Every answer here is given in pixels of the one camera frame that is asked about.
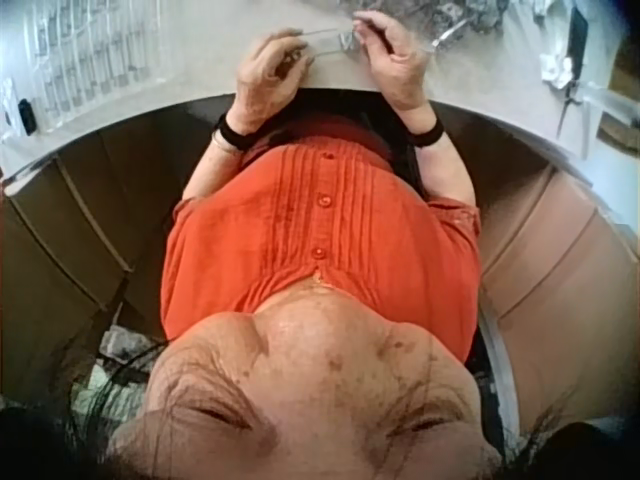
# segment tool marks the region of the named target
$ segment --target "woman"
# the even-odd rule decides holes
[[[295,30],[259,42],[176,209],[162,285],[174,341],[113,442],[145,473],[464,479],[497,461],[463,366],[480,277],[473,186],[423,93],[425,54],[392,18],[355,18],[430,200],[343,117],[262,137],[312,58]]]

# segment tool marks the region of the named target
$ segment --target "skin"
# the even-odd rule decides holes
[[[407,128],[433,128],[426,57],[409,33],[378,12],[357,13],[354,29]],[[257,42],[242,63],[227,116],[237,132],[257,131],[295,96],[312,61],[299,33]],[[428,192],[475,202],[448,137],[417,156]],[[240,161],[215,132],[183,197],[215,193]],[[428,331],[386,320],[318,275],[253,313],[203,319],[173,342],[156,362],[140,416],[121,427],[113,448],[144,473],[194,480],[454,480],[498,460],[460,361]]]

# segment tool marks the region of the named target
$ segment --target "sleeve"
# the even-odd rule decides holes
[[[429,209],[441,227],[447,290],[451,295],[452,314],[459,318],[457,356],[467,358],[477,327],[478,291],[481,263],[478,253],[480,213],[478,208],[457,200],[434,198]]]
[[[160,316],[164,323],[166,312],[173,296],[176,276],[180,267],[180,259],[184,250],[185,224],[196,210],[201,198],[181,200],[173,209],[173,227],[167,239],[167,249],[164,257],[162,281],[160,287]]]
[[[477,260],[480,235],[480,210],[450,198],[432,198],[429,209],[451,241],[468,250]]]

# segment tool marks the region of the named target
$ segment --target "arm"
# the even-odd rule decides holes
[[[214,132],[182,192],[182,199],[206,197],[220,190],[240,171],[241,159],[241,152],[229,145],[219,132]]]
[[[302,32],[285,29],[260,40],[240,65],[237,93],[227,123],[240,135],[257,132],[295,97],[313,59],[302,50]],[[215,131],[182,194],[183,200],[206,197],[240,171],[242,153]]]
[[[436,115],[423,89],[426,53],[398,21],[383,13],[357,12],[355,18],[356,35],[382,95],[411,133],[429,132]],[[446,133],[435,144],[417,148],[416,156],[427,193],[475,206],[471,178]]]

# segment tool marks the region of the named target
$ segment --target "red blouse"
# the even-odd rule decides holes
[[[425,203],[374,151],[312,136],[262,155],[215,194],[178,206],[162,322],[178,337],[218,312],[253,312],[316,271],[461,361],[476,328],[478,211]]]

